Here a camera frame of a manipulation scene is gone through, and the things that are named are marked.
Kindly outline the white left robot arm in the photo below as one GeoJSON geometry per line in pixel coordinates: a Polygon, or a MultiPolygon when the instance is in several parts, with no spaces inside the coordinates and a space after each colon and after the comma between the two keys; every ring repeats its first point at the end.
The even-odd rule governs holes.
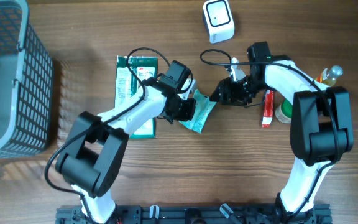
{"type": "Polygon", "coordinates": [[[88,223],[107,223],[116,210],[110,188],[127,143],[144,123],[162,117],[169,122],[189,121],[195,111],[190,97],[193,85],[181,90],[169,86],[143,86],[115,108],[93,115],[82,112],[64,145],[57,151],[55,170],[70,184],[69,193],[81,200],[81,214],[88,223]]]}

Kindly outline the yellow dish soap bottle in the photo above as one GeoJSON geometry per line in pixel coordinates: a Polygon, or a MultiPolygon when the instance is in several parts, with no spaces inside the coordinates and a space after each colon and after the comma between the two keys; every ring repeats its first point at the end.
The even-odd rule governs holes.
{"type": "Polygon", "coordinates": [[[323,83],[327,86],[334,86],[338,78],[343,74],[343,69],[339,65],[334,65],[331,68],[325,68],[321,74],[316,78],[317,82],[323,83]]]}

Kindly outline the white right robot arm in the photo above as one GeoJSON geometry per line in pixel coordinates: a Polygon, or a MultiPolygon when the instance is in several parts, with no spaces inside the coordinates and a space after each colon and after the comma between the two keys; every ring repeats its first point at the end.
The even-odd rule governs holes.
{"type": "Polygon", "coordinates": [[[261,90],[275,90],[292,104],[295,160],[288,182],[264,217],[275,223],[307,222],[316,213],[314,198],[326,174],[354,145],[349,92],[315,81],[286,55],[253,55],[246,64],[249,75],[221,80],[211,100],[245,106],[261,90]]]}

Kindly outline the green lid jar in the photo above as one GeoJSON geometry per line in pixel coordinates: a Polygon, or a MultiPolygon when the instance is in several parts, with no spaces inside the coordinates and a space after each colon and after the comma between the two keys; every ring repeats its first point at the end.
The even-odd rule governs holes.
{"type": "Polygon", "coordinates": [[[293,105],[285,99],[275,110],[276,118],[285,124],[291,123],[293,105]]]}

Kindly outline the teal white small packet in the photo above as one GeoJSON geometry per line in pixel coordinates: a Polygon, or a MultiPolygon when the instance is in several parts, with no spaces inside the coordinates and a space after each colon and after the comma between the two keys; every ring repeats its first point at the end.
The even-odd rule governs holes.
{"type": "Polygon", "coordinates": [[[193,98],[196,100],[196,107],[193,119],[190,121],[180,121],[184,127],[201,134],[205,122],[213,110],[216,102],[211,101],[208,96],[195,90],[193,98]]]}

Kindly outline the red white small packet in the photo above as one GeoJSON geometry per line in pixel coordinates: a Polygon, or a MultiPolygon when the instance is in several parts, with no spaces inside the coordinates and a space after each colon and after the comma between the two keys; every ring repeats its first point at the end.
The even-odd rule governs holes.
{"type": "Polygon", "coordinates": [[[269,128],[273,120],[274,92],[267,90],[264,101],[264,115],[262,117],[262,127],[269,128]]]}

